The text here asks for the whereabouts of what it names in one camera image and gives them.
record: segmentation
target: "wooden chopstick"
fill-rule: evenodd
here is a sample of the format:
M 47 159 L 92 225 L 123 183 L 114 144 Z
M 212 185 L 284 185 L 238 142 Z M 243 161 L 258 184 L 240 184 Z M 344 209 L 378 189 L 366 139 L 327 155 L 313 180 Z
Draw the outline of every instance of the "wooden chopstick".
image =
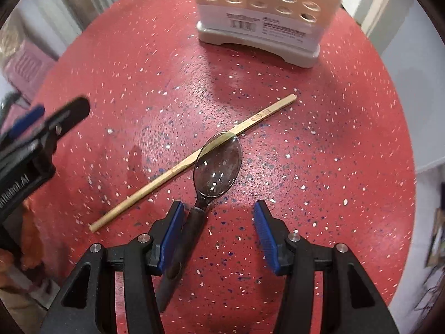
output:
M 231 132 L 235 135 L 239 135 L 242 132 L 244 132 L 245 130 L 253 127 L 258 122 L 262 121 L 263 119 L 267 118 L 268 116 L 271 116 L 273 113 L 279 111 L 280 109 L 282 109 L 285 106 L 289 105 L 290 103 L 294 102 L 296 99 L 297 99 L 297 97 L 295 96 L 295 94 L 290 94 L 287 97 L 272 104 L 271 106 L 263 109 L 261 112 L 255 114 L 254 116 L 250 117 L 249 119 L 246 119 L 244 122 L 240 123 L 239 125 L 233 127 L 231 130 L 229 130 L 229 132 Z M 147 184 L 146 186 L 141 188 L 139 191 L 133 193 L 125 201 L 122 201 L 116 207 L 111 209 L 109 212 L 107 212 L 105 215 L 103 215 L 100 219 L 98 219 L 96 222 L 94 222 L 90 225 L 90 231 L 96 232 L 101 227 L 104 227 L 104 225 L 106 225 L 109 222 L 111 222 L 112 220 L 114 220 L 117 216 L 119 216 L 121 213 L 123 213 L 126 209 L 133 206 L 136 202 L 143 199 L 146 195 L 150 194 L 155 189 L 162 186 L 165 182 L 171 180 L 173 177 L 175 177 L 176 175 L 181 173 L 183 170 L 185 170 L 186 168 L 193 165 L 195 163 L 195 161 L 197 160 L 197 157 L 199 156 L 200 151 L 201 151 L 201 149 L 192 153 L 190 156 L 188 156 L 186 159 L 179 162 L 173 168 L 164 172 L 159 177 L 156 177 L 149 184 Z

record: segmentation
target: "red table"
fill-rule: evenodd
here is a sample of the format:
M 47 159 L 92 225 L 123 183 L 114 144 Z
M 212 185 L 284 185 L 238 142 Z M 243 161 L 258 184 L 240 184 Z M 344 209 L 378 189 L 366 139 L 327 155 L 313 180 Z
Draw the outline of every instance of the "red table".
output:
M 174 199 L 193 204 L 188 170 L 108 228 L 88 230 L 214 133 L 295 93 L 297 102 L 240 137 L 241 172 L 211 207 L 162 317 L 165 330 L 272 331 L 284 280 L 266 267 L 253 226 L 261 198 L 311 242 L 346 243 L 389 303 L 408 253 L 415 190 L 402 107 L 377 52 L 342 10 L 309 70 L 263 51 L 201 43 L 198 19 L 194 0 L 120 0 L 48 75 L 37 98 L 48 112 L 77 95 L 92 105 L 59 144 L 57 176 L 33 196 L 48 269 L 65 277 L 92 243 L 125 244 Z

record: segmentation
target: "spoon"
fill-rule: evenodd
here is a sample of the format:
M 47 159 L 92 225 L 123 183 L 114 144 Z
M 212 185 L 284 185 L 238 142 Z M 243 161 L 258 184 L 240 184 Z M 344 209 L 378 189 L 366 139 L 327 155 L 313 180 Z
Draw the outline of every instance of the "spoon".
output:
M 242 158 L 243 150 L 239 139 L 230 132 L 213 136 L 201 149 L 193 170 L 196 203 L 190 209 L 172 262 L 156 291 L 157 306 L 161 313 L 167 308 L 204 229 L 207 221 L 206 210 L 210 202 L 224 195 L 232 187 L 238 176 Z

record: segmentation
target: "black spoon handle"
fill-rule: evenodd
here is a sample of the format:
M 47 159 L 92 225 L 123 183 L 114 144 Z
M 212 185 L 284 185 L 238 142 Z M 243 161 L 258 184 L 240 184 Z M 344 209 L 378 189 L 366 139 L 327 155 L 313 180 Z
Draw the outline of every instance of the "black spoon handle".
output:
M 161 278 L 156 290 L 156 302 L 163 313 L 170 302 L 177 284 L 181 280 L 188 260 L 201 236 L 207 221 L 207 214 L 198 207 L 192 207 L 182 228 L 179 242 L 174 251 L 170 266 Z

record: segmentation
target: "metal pin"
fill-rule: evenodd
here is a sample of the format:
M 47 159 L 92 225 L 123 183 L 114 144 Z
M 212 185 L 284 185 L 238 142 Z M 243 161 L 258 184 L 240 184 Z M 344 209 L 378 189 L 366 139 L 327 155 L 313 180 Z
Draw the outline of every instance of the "metal pin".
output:
M 288 234 L 288 239 L 292 242 L 298 242 L 301 239 L 301 236 L 296 232 L 291 232 Z
M 349 250 L 345 244 L 337 244 L 335 248 L 343 254 Z
M 99 251 L 101 251 L 101 249 L 102 249 L 102 245 L 101 245 L 101 244 L 92 244 L 92 245 L 90 246 L 90 251 L 91 251 L 92 253 L 99 252 Z
M 141 244 L 144 244 L 145 242 L 148 242 L 148 241 L 150 241 L 150 235 L 148 234 L 148 233 L 143 233 L 143 234 L 141 234 L 141 235 L 139 235 L 138 237 L 137 237 L 137 240 L 141 243 Z

